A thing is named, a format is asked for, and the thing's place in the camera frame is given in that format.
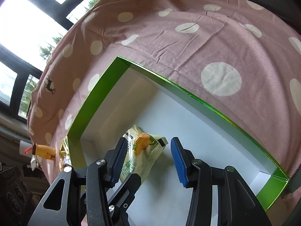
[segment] deer print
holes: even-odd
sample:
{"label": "deer print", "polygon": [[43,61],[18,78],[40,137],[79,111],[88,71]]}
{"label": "deer print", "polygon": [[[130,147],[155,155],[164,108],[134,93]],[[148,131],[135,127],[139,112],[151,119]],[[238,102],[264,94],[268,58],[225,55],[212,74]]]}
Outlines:
{"label": "deer print", "polygon": [[52,94],[55,94],[55,88],[51,88],[52,80],[50,80],[49,75],[47,76],[46,81],[47,81],[47,83],[44,82],[46,89],[48,91],[50,91]]}

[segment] plastic wrapper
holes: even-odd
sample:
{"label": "plastic wrapper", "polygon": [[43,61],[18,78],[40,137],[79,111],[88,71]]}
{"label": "plastic wrapper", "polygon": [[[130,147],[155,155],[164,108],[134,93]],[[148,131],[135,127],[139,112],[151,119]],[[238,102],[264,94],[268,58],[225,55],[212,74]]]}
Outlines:
{"label": "plastic wrapper", "polygon": [[62,140],[61,149],[59,151],[60,155],[60,170],[62,171],[64,167],[72,166],[71,159],[70,159],[70,152],[68,146],[68,137],[65,137]]}
{"label": "plastic wrapper", "polygon": [[138,173],[143,183],[168,142],[165,137],[142,132],[136,125],[123,136],[128,141],[128,152],[120,180],[123,182],[130,173]]}

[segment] cardboard box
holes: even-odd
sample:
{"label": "cardboard box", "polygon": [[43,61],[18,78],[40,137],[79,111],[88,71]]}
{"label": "cardboard box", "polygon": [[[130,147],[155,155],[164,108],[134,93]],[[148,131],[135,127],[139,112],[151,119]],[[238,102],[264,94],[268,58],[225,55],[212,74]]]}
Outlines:
{"label": "cardboard box", "polygon": [[[238,125],[180,86],[120,57],[101,76],[68,133],[73,166],[103,158],[134,124],[169,142],[179,137],[185,149],[212,167],[234,166],[265,210],[288,183],[275,159]],[[191,194],[178,180],[167,145],[128,213],[136,225],[184,225]],[[213,195],[217,198],[215,186]],[[217,221],[217,199],[212,217]]]}

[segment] blue gripper pad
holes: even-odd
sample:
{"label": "blue gripper pad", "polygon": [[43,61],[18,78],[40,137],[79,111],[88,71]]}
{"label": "blue gripper pad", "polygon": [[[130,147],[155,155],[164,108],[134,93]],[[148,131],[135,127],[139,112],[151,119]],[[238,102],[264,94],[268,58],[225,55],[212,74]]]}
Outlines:
{"label": "blue gripper pad", "polygon": [[122,144],[121,147],[119,148],[119,152],[112,166],[112,177],[110,182],[113,187],[119,181],[122,166],[126,157],[126,153],[128,151],[128,141],[125,138],[121,138],[119,142],[122,142]]}
{"label": "blue gripper pad", "polygon": [[176,166],[179,181],[183,184],[184,187],[187,187],[188,186],[187,167],[185,165],[180,149],[182,149],[182,153],[183,152],[185,153],[185,151],[180,143],[180,140],[177,137],[171,139],[170,149],[171,149],[171,154],[173,156],[173,161]]}

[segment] black window frame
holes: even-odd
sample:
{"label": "black window frame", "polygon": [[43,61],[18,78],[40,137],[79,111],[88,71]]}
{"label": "black window frame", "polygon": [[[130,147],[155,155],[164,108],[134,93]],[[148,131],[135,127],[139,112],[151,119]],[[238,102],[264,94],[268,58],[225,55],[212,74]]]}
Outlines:
{"label": "black window frame", "polygon": [[[59,25],[67,31],[73,26],[73,23],[67,19],[67,16],[83,0],[65,0],[62,4],[56,0],[28,0],[41,11],[54,19]],[[27,123],[27,120],[19,116],[19,108],[22,95],[25,89],[29,75],[40,79],[42,71],[32,66],[22,58],[18,57],[7,48],[0,44],[0,62],[17,73],[17,77],[11,94],[10,105],[0,101],[0,111],[6,113],[12,118]]]}

